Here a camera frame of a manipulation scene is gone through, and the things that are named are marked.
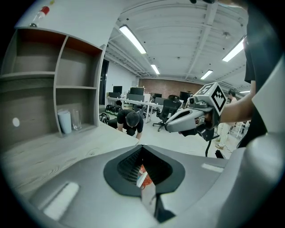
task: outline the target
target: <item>white panel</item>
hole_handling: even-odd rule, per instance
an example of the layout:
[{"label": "white panel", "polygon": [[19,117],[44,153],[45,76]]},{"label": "white panel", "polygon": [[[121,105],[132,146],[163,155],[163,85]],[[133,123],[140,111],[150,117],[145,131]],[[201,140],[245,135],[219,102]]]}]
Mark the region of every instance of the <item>white panel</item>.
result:
[{"label": "white panel", "polygon": [[113,86],[123,86],[122,92],[129,91],[130,87],[137,86],[138,79],[135,75],[125,70],[119,65],[112,62],[109,63],[107,81],[106,81],[106,92],[112,92]]},{"label": "white panel", "polygon": [[285,57],[283,55],[270,77],[252,99],[268,132],[285,131],[285,107],[282,101],[285,97],[284,71]]},{"label": "white panel", "polygon": [[[26,27],[50,0],[36,1],[21,17],[16,27]],[[81,38],[96,46],[107,44],[125,0],[60,0],[50,7],[39,27]]]}]

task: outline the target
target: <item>floor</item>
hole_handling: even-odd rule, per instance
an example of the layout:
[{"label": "floor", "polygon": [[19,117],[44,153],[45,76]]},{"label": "floor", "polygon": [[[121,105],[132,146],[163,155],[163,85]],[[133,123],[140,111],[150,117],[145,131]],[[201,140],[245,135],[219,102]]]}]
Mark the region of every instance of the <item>floor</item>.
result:
[{"label": "floor", "polygon": [[[116,118],[114,115],[109,115],[111,119]],[[154,145],[161,148],[177,151],[180,153],[205,156],[205,150],[208,142],[198,135],[182,136],[178,133],[169,133],[164,128],[158,132],[159,126],[152,126],[153,123],[160,122],[160,119],[155,114],[152,115],[151,121],[144,123],[142,137],[139,144]],[[235,150],[240,139],[236,138],[235,131],[228,135],[226,146],[220,150],[226,159],[229,159],[231,152]],[[208,151],[208,157],[216,158],[215,141],[213,140]]]}]

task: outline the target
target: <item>white ceiling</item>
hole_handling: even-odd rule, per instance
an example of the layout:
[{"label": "white ceiling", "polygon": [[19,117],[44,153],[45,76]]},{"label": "white ceiling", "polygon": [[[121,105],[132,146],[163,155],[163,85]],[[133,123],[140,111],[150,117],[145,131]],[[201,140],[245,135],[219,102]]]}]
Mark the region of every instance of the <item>white ceiling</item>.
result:
[{"label": "white ceiling", "polygon": [[[106,58],[142,78],[199,84],[216,80],[223,82],[225,90],[247,90],[250,84],[244,81],[244,51],[229,62],[222,61],[246,34],[247,21],[247,12],[241,8],[201,0],[196,4],[189,0],[127,0],[110,36]],[[146,54],[119,31],[123,24],[142,43]],[[159,76],[151,64],[159,68]],[[200,80],[208,69],[213,73]]]}]

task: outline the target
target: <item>white pants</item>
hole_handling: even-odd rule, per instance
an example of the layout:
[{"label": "white pants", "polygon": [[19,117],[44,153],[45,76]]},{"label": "white pants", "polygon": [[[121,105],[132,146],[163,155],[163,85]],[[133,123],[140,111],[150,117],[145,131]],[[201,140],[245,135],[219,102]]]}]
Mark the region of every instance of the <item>white pants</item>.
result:
[{"label": "white pants", "polygon": [[224,147],[226,141],[228,139],[228,131],[230,130],[231,126],[226,123],[220,123],[218,126],[218,134],[220,135],[218,139],[220,139],[219,146]]}]

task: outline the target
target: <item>black office chair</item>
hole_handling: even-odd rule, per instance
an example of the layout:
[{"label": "black office chair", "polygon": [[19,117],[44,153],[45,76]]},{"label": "black office chair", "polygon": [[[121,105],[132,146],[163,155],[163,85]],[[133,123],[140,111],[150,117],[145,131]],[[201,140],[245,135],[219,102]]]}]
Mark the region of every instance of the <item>black office chair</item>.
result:
[{"label": "black office chair", "polygon": [[154,123],[152,124],[152,126],[160,125],[159,129],[157,130],[159,132],[160,128],[162,128],[165,125],[166,121],[168,120],[168,115],[170,113],[171,113],[171,116],[174,115],[180,106],[181,106],[180,101],[172,101],[169,99],[164,100],[162,111],[156,112],[156,116],[159,117],[162,121],[160,121],[159,123]]}]

